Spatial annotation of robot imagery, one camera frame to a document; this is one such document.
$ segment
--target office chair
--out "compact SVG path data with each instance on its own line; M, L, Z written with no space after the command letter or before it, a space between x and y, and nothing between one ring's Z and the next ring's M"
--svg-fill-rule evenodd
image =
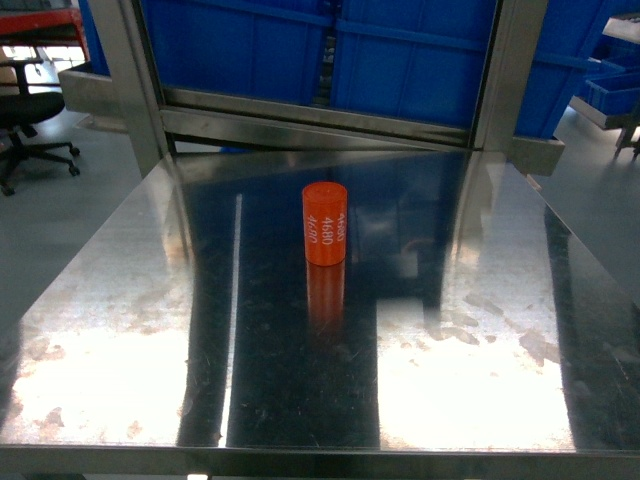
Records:
M46 143L40 145L25 145L20 140L18 132L27 138L35 137L38 132L31 126L33 123L43 122L58 115L64 108L64 99L61 93L44 92L29 93L25 67L29 64L42 63L41 59L9 60L0 62L0 67L12 67L16 73L19 94L0 96L0 129L7 130L12 146L0 153L0 161L7 161L4 169L0 173L0 186L5 196L15 193L9 186L7 180L9 175L15 170L21 161L29 157L40 158L57 163L66 163L69 166L69 173L72 176L80 174L80 170L75 166L73 160L69 160L47 150L53 148L67 147L73 157L80 155L80 150L70 142Z

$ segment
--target metal shelf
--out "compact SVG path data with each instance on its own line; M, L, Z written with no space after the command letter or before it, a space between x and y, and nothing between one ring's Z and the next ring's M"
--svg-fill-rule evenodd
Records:
M629 122L632 120L630 113L626 113L624 115L605 115L578 96L574 96L571 99L569 106L588 120L591 120L602 130L624 128L629 125Z

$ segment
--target blue storage crate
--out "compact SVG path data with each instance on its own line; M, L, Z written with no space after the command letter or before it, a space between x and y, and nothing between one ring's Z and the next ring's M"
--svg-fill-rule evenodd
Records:
M162 83L309 104L329 16L240 0L144 0Z
M468 128L486 45L338 20L333 107Z
M626 0L549 0L538 52L587 59L607 20L626 8Z
M588 80L589 105L605 115L630 113L640 99L640 73Z
M602 63L618 70L618 73L633 72L640 70L640 53L635 55L621 55L617 57L608 57L602 60Z
M520 107L516 135L552 138L590 68L591 62L580 58L536 54Z
M486 41L491 33L495 0L343 0L343 20Z
M245 0L256 5L267 5L271 7L284 8L306 13L329 13L331 3L335 0Z
M100 44L100 38L98 37L98 31L96 25L93 22L93 16L89 9L89 3L87 0L79 1L80 14L82 15L82 26L84 29L84 36L87 40L87 47L89 48L89 56L91 57L91 67L93 73L98 75L109 75L109 67L107 65L107 59L102 51L102 45Z
M612 75L620 75L625 72L625 69L619 65L615 65L613 63L607 63L605 61L595 60L593 58L589 59L589 69L587 73L584 74L582 82L580 82L580 88L575 93L575 95L586 98L589 93L589 86L587 85L587 80L592 80L594 78L605 78L610 77Z

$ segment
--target gray floor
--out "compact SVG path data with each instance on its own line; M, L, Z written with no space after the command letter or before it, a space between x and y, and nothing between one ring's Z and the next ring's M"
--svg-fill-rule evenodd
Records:
M541 194L640 305L640 160L613 159L620 130L603 132L567 109L556 130L566 149Z
M16 195L0 198L0 320L19 319L140 181L129 138L77 124L63 112L38 126L39 141L71 139L79 177L64 166L23 163ZM618 131L603 132L568 109L556 135L567 145L542 195L640 304L640 161L612 160Z
M78 177L31 160L10 179L16 194L0 196L0 325L26 312L140 182L129 137L77 128L85 116L64 111L37 125L33 139L70 140L80 149Z

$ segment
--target chair base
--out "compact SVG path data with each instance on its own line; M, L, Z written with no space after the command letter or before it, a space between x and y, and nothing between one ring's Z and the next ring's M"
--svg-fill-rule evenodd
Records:
M80 174L80 170L78 170L78 167L76 167L76 165L73 163L73 160L55 155L53 153L49 153L47 151L54 148L66 147L69 149L69 153L73 157L77 157L78 155L80 155L80 150L74 147L71 142L24 145L16 132L11 132L9 134L9 137L11 138L11 143L13 145L4 152L0 153L0 161L7 161L7 164L2 170L2 173L0 173L0 187L2 188L2 194L4 196L8 197L15 193L15 190L7 183L7 180L16 169L16 167L20 165L20 162L29 158L39 158L41 160L46 160L49 162L64 163L69 166L69 173L72 176L75 177L76 175Z

